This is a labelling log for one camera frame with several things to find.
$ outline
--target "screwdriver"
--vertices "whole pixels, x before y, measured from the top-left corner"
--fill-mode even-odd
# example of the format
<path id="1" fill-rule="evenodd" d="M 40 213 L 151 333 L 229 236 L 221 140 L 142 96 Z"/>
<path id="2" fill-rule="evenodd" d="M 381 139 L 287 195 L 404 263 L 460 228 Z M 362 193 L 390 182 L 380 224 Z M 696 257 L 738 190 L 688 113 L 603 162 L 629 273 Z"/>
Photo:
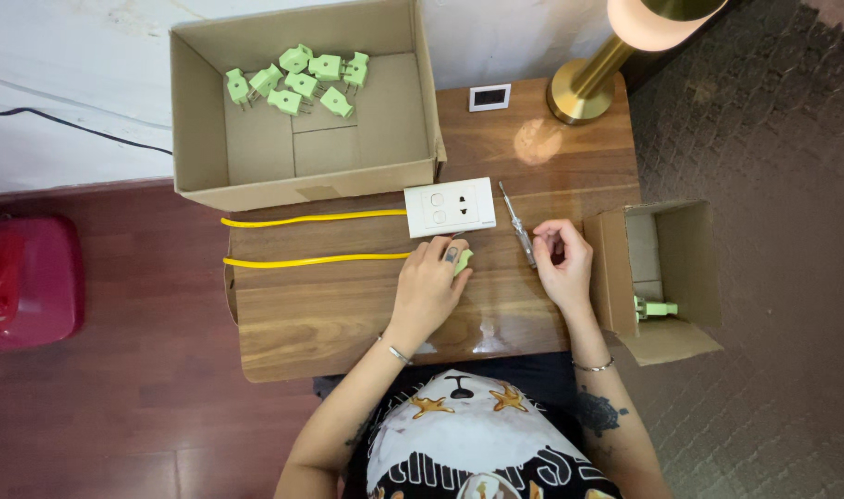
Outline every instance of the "screwdriver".
<path id="1" fill-rule="evenodd" d="M 527 262 L 529 262 L 530 267 L 536 268 L 536 259 L 533 257 L 533 244 L 530 242 L 530 236 L 524 230 L 524 225 L 518 219 L 518 216 L 514 214 L 512 202 L 508 200 L 505 187 L 502 187 L 502 181 L 499 181 L 499 189 L 502 191 L 502 196 L 505 199 L 505 206 L 508 207 L 508 212 L 512 215 L 514 234 L 518 236 L 518 241 L 520 241 L 520 245 L 524 248 L 524 254 L 527 255 Z"/>

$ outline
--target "hand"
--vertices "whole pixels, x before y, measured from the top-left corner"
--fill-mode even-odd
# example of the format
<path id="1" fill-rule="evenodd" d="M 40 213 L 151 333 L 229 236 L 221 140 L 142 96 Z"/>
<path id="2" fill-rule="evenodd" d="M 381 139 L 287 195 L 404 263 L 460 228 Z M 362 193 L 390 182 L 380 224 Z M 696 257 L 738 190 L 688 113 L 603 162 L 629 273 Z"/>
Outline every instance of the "hand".
<path id="1" fill-rule="evenodd" d="M 533 229 L 533 257 L 536 258 L 539 280 L 548 297 L 568 318 L 590 317 L 592 301 L 589 286 L 592 280 L 592 247 L 576 231 L 569 220 L 546 220 Z M 557 266 L 552 255 L 564 254 Z"/>
<path id="2" fill-rule="evenodd" d="M 456 308 L 472 275 L 466 268 L 453 278 L 459 255 L 467 249 L 464 239 L 437 236 L 407 257 L 397 279 L 391 324 L 382 335 L 398 352 L 407 357 L 416 353 Z"/>

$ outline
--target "finger tattoo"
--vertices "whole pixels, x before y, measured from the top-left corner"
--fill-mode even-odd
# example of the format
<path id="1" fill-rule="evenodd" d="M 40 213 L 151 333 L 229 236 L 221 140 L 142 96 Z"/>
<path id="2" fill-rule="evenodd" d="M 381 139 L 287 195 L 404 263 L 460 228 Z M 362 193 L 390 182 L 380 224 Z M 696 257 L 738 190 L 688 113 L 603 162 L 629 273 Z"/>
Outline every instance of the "finger tattoo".
<path id="1" fill-rule="evenodd" d="M 451 264 L 451 263 L 453 263 L 454 260 L 456 260 L 457 254 L 459 254 L 459 248 L 457 248 L 455 246 L 450 246 L 447 249 L 447 254 L 444 255 L 444 257 L 443 257 L 443 261 L 449 262 Z"/>

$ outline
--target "open cardboard box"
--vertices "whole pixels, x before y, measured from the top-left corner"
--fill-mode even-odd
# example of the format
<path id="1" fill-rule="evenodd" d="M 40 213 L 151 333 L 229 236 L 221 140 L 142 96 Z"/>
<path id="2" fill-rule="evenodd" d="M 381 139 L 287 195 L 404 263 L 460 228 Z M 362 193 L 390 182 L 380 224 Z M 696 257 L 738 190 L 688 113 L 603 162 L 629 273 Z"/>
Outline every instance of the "open cardboard box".
<path id="1" fill-rule="evenodd" d="M 299 43 L 315 56 L 370 55 L 350 119 L 317 99 L 299 116 L 263 97 L 245 111 L 231 101 L 226 71 L 239 67 L 249 81 Z M 175 190 L 188 199 L 240 211 L 399 191 L 433 183 L 446 162 L 415 0 L 183 24 L 170 32 L 170 52 Z M 322 85 L 345 92 L 343 82 Z"/>
<path id="2" fill-rule="evenodd" d="M 598 323 L 646 366 L 721 350 L 700 326 L 720 326 L 711 210 L 702 200 L 605 211 L 583 221 L 594 248 Z M 636 321 L 634 296 L 678 304 L 678 314 Z"/>

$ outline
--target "wooden table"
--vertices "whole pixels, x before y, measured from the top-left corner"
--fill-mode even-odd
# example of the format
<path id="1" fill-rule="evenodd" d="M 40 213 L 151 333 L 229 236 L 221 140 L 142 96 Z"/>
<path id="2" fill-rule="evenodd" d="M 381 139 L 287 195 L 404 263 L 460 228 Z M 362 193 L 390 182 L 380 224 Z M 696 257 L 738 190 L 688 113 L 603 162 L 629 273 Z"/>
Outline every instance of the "wooden table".
<path id="1" fill-rule="evenodd" d="M 468 89 L 437 93 L 448 163 L 441 182 L 489 176 L 497 227 L 468 232 L 474 275 L 456 311 L 416 354 L 430 364 L 567 350 L 561 315 L 530 269 L 498 195 L 502 180 L 532 229 L 640 202 L 628 99 L 616 75 L 613 106 L 585 126 L 555 119 L 546 78 L 515 82 L 507 109 L 468 112 Z M 234 213 L 243 221 L 404 207 L 403 193 L 314 201 Z M 231 229 L 231 253 L 286 260 L 344 253 L 400 253 L 419 243 L 404 217 L 262 229 Z M 253 382 L 347 372 L 391 316 L 403 260 L 341 262 L 276 270 L 235 269 L 240 354 Z"/>

